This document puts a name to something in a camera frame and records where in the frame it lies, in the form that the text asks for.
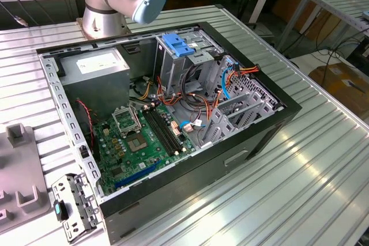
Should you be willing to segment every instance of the open computer tower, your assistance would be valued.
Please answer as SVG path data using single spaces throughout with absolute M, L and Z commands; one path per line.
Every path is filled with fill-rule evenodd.
M 67 240 L 113 244 L 257 155 L 301 107 L 207 23 L 38 50 L 82 174 L 52 190 Z

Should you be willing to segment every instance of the motherboard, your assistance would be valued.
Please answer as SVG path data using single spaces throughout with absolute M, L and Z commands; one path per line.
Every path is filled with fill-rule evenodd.
M 178 125 L 162 104 L 139 111 L 120 109 L 95 124 L 94 157 L 105 195 L 194 152 Z

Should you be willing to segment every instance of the blue pcie slot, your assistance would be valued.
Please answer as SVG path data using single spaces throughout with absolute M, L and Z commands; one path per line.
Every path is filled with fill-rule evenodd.
M 151 166 L 149 166 L 149 167 L 147 167 L 147 168 L 145 168 L 145 169 L 143 169 L 143 170 L 141 170 L 141 171 L 133 174 L 132 176 L 129 176 L 129 177 L 127 177 L 127 178 L 125 178 L 125 179 L 123 179 L 121 181 L 116 182 L 114 184 L 115 185 L 115 188 L 123 187 L 126 184 L 129 184 L 129 183 L 131 183 L 131 182 L 133 182 L 133 181 L 135 181 L 135 180 L 137 180 L 137 179 L 145 176 L 146 174 L 149 174 L 149 173 L 153 172 L 156 169 L 157 165 L 159 165 L 159 163 L 161 163 L 161 160 L 159 160 L 156 163 L 154 163 L 153 165 L 151 165 Z

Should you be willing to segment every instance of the computer chassis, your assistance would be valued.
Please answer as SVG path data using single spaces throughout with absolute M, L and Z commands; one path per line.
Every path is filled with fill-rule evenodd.
M 172 44 L 173 39 L 179 44 Z M 93 231 L 101 222 L 111 244 L 131 234 L 253 158 L 301 109 L 260 69 L 250 74 L 238 74 L 239 66 L 255 68 L 255 65 L 205 22 L 44 48 L 37 53 L 70 147 L 82 170 L 80 175 L 64 176 L 52 186 L 55 212 L 70 243 Z M 106 61 L 93 60 L 97 53 Z M 88 63 L 103 69 L 86 69 Z M 112 113 L 113 116 L 114 113 L 121 114 L 120 109 L 134 111 L 132 118 L 137 117 L 134 119 L 137 135 L 145 125 L 138 122 L 145 120 L 143 116 L 140 119 L 141 115 L 156 109 L 160 97 L 180 95 L 181 85 L 186 82 L 183 81 L 185 74 L 193 68 L 192 79 L 185 84 L 187 91 L 203 93 L 209 101 L 214 102 L 217 97 L 220 100 L 219 105 L 212 105 L 209 120 L 199 110 L 199 120 L 206 123 L 201 138 L 196 140 L 194 134 L 176 127 L 176 123 L 190 117 L 189 111 L 179 103 L 165 106 L 168 117 L 175 119 L 173 130 L 170 126 L 168 129 L 182 132 L 186 143 L 193 146 L 191 151 L 182 148 L 183 153 L 172 153 L 167 157 L 171 163 L 160 168 L 155 167 L 160 160 L 154 159 L 151 166 L 146 161 L 145 170 L 152 170 L 123 180 L 124 183 L 116 186 L 113 192 L 104 192 L 96 161 L 98 150 L 92 149 L 90 141 L 96 133 L 86 128 L 84 124 L 88 119 L 81 115 L 84 109 L 76 108 L 75 102 L 83 97 L 87 106 L 101 112 L 104 119 Z M 222 72 L 231 68 L 236 77 L 228 83 L 225 93 L 221 89 Z M 138 107 L 130 109 L 134 102 L 128 98 L 129 84 L 144 75 L 152 77 L 153 82 L 161 80 L 163 94 L 148 96 L 152 102 L 143 105 L 141 110 Z M 104 129 L 105 135 L 110 135 L 109 130 L 112 131 Z M 122 136 L 117 138 L 124 140 L 127 134 L 121 133 Z M 125 145 L 121 143 L 120 146 L 119 153 L 123 156 Z

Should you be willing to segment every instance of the table leg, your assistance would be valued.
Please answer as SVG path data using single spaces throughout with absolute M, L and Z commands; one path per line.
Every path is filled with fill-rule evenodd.
M 302 28 L 300 30 L 300 34 L 302 34 L 303 32 L 305 32 L 306 29 L 309 28 L 309 26 L 312 23 L 312 21 L 318 16 L 320 9 L 321 8 L 318 5 L 316 5 L 316 7 L 314 8 L 314 10 L 310 14 L 309 18 L 306 20 L 304 26 L 302 26 Z
M 346 23 L 342 27 L 338 35 L 336 36 L 332 49 L 335 49 L 337 46 L 340 45 L 340 43 L 343 41 L 343 37 L 345 36 L 345 34 L 348 32 L 349 29 L 350 29 L 350 25 Z
M 258 0 L 258 3 L 255 6 L 255 9 L 253 11 L 253 14 L 250 17 L 249 23 L 256 23 L 258 21 L 258 18 L 260 16 L 261 10 L 264 7 L 266 0 Z
M 297 9 L 295 11 L 295 13 L 291 17 L 290 21 L 287 23 L 286 28 L 284 28 L 283 33 L 280 37 L 280 40 L 277 44 L 276 50 L 281 51 L 281 48 L 282 48 L 283 44 L 285 43 L 289 33 L 291 32 L 292 28 L 295 26 L 297 20 L 299 19 L 300 15 L 304 11 L 304 9 L 305 9 L 308 2 L 309 2 L 309 0 L 301 0 L 299 6 L 297 7 Z

